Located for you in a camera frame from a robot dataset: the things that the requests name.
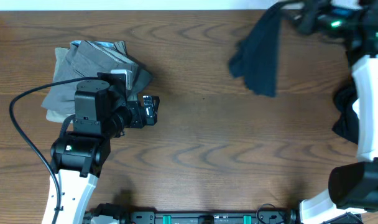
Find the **black cloth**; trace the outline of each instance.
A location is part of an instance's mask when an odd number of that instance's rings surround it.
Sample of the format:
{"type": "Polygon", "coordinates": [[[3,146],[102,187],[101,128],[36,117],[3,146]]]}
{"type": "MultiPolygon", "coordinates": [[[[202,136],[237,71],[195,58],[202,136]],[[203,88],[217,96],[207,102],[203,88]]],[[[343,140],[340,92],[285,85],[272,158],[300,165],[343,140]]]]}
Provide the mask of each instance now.
{"type": "Polygon", "coordinates": [[[334,124],[333,131],[355,144],[359,141],[359,119],[352,105],[357,100],[355,84],[345,86],[334,96],[334,104],[341,112],[341,117],[334,124]]]}
{"type": "Polygon", "coordinates": [[[276,96],[280,9],[286,4],[278,2],[270,7],[229,61],[233,77],[244,76],[248,89],[257,95],[276,96]]]}

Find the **wooden tabletop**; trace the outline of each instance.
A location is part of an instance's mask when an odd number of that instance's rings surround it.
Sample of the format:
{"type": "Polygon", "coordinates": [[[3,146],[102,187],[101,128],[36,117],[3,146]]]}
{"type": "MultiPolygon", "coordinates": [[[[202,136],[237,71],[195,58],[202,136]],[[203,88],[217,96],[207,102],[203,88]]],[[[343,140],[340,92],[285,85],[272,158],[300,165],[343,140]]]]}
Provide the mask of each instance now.
{"type": "MultiPolygon", "coordinates": [[[[227,62],[262,11],[0,12],[0,223],[40,223],[49,174],[8,115],[13,97],[52,82],[55,47],[125,40],[159,95],[159,122],[127,129],[88,208],[114,202],[157,210],[296,206],[327,188],[357,146],[331,131],[332,96],[349,80],[344,50],[283,23],[276,98],[256,96],[227,62]]],[[[60,124],[45,119],[48,90],[23,98],[22,128],[50,159],[60,124]]],[[[366,223],[378,223],[378,213],[366,223]]]]}

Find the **white panel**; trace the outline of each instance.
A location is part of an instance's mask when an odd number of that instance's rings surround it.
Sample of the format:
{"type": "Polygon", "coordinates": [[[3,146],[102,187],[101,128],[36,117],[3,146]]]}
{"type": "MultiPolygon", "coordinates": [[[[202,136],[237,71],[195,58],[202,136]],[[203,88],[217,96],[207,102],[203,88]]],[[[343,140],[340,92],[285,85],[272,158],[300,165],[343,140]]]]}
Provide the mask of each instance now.
{"type": "MultiPolygon", "coordinates": [[[[267,9],[277,1],[279,0],[0,0],[0,11],[267,9]]],[[[357,2],[333,1],[342,6],[353,6],[357,2]]]]}

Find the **wooden table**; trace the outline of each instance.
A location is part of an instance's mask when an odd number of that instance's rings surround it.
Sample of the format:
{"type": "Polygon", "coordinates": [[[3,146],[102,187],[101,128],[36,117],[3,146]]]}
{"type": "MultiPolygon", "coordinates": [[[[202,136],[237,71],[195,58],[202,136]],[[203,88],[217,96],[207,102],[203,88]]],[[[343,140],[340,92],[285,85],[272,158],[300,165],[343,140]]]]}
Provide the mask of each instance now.
{"type": "MultiPolygon", "coordinates": [[[[255,210],[296,205],[327,187],[357,146],[331,131],[332,96],[349,80],[344,50],[283,23],[279,94],[256,96],[227,62],[262,11],[0,12],[0,223],[40,223],[49,174],[13,128],[17,94],[50,83],[55,47],[125,40],[147,65],[159,122],[114,139],[88,208],[114,202],[157,210],[255,210]]],[[[48,90],[16,105],[49,159],[60,124],[45,119],[48,90]]],[[[365,216],[378,223],[378,213],[365,216]]]]}

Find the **gray cloth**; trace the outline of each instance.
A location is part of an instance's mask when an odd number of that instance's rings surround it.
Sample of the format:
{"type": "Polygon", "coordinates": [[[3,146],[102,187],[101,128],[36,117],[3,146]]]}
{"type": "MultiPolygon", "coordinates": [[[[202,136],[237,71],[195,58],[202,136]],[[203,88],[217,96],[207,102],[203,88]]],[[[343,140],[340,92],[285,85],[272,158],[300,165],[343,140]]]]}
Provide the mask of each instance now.
{"type": "MultiPolygon", "coordinates": [[[[53,82],[81,77],[97,77],[98,72],[110,73],[114,69],[126,69],[132,72],[134,80],[132,89],[127,90],[126,95],[128,98],[134,99],[152,79],[149,72],[140,68],[137,63],[127,57],[123,41],[114,44],[84,40],[73,41],[70,43],[70,50],[57,48],[55,55],[57,62],[53,82]]],[[[42,107],[48,109],[48,112],[52,111],[54,114],[62,116],[75,113],[76,86],[77,82],[51,87],[42,102],[42,107]]]]}

